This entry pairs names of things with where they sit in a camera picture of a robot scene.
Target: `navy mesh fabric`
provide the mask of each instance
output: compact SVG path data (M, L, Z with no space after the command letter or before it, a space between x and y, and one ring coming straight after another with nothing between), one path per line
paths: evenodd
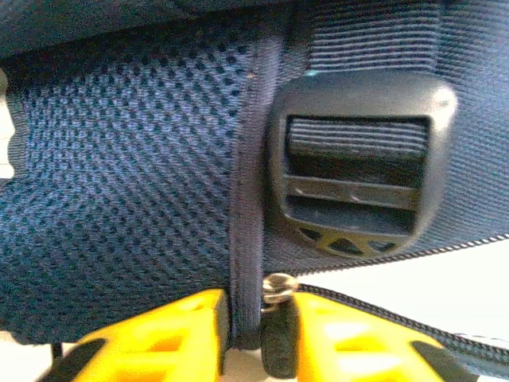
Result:
M0 319L85 333L229 279L233 132L248 17L163 25L4 63L28 118L0 195Z
M342 1L319 2L313 9L307 69L427 72L447 80L457 92L459 112L444 199L409 251L509 232L508 18L507 2ZM295 51L300 57L299 47ZM275 211L268 216L266 271L358 261L316 251Z

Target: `metal zipper slider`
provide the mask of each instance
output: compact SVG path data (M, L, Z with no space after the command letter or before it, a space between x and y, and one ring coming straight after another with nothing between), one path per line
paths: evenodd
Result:
M292 295L299 283L284 273L263 280L262 362L270 376L282 379L297 374L297 308Z
M266 306L262 313L269 313L278 305L290 300L292 294L299 288L299 282L286 273L273 273L263 279L263 302Z

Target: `yellow plastic part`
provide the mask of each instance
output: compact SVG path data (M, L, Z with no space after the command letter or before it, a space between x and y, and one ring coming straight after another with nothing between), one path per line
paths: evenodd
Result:
M80 343L107 343L73 382L216 381L225 312L224 292L206 290L92 332Z
M296 293L299 310L299 382L443 381L411 345L426 335L371 314Z

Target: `zipper teeth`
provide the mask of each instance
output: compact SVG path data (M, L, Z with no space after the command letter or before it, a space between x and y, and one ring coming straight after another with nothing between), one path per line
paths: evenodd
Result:
M312 286L308 284L301 284L299 286L299 291L309 292L321 297L330 298L331 300L341 302L346 306L362 310L363 312L369 314L374 314L388 321L406 326L407 328L415 329L421 333L435 338L437 341L442 343L443 346L450 350L456 350L460 353L467 353L474 357L480 357L490 362L504 364L509 362L509 350L469 340L467 338L445 332L444 330L433 328L432 326L400 316L399 314L392 313L389 310L383 309L376 305L372 305L368 302L358 300L357 298L347 296L346 294L341 294L339 292L335 292L334 290L328 290L319 286Z
M363 260L354 261L354 262L346 263L346 264L342 264L342 265L328 265L326 267L314 267L314 268L294 268L294 269L286 270L286 273L289 273L291 275L302 276L302 275L309 275L309 274L316 273L316 272L340 271L340 270L349 269L349 268L369 267L371 265L393 263L396 261L415 259L417 257L422 257L422 256L436 255L438 253L452 252L452 251L458 251L460 249L479 247L480 245L496 243L498 241L504 241L504 240L508 240L508 239L509 239L509 233L504 233L502 235L488 237L487 239L468 241L466 243L454 244L454 245L451 245L448 247L426 249L424 251L402 253L399 255L380 257L380 258L375 258L375 259L363 259Z

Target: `zipper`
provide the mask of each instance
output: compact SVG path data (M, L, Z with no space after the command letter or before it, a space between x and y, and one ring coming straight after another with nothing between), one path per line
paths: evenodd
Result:
M372 265L394 263L397 261L416 259L417 257L436 255L438 253L446 253L446 252L458 251L460 249L474 248L474 247L479 247L481 245L492 244L492 243L496 243L496 242L504 241L504 240L509 240L509 233L504 233L502 235L497 235L497 236L490 236L487 239L473 240L473 241L468 241L468 242L462 243L462 244L454 244L454 245L450 245L448 247L425 249L423 251L402 253L402 254L398 254L398 255L379 257L379 258L374 258L374 259L361 259L358 261L353 261L353 262L341 264L341 265L328 265L325 267L312 267L312 268L308 268L308 267L307 268L290 268L290 269L285 269L283 272L290 274L290 275L303 276L303 275L311 275L313 273L318 273L318 272L342 271L343 269L350 269L350 268L357 268L357 267L369 267Z
M308 284L299 284L297 279L291 275L272 274L264 279L263 302L266 304L266 308L263 310L264 320L266 317L273 319L271 315L274 314L274 311L280 310L291 299L295 291L307 292L328 298L351 308L416 330L442 343L444 347L460 358L467 366L479 373L482 372L483 374L502 378L509 376L509 350L507 349L497 348L434 328L369 302L335 292L334 290Z

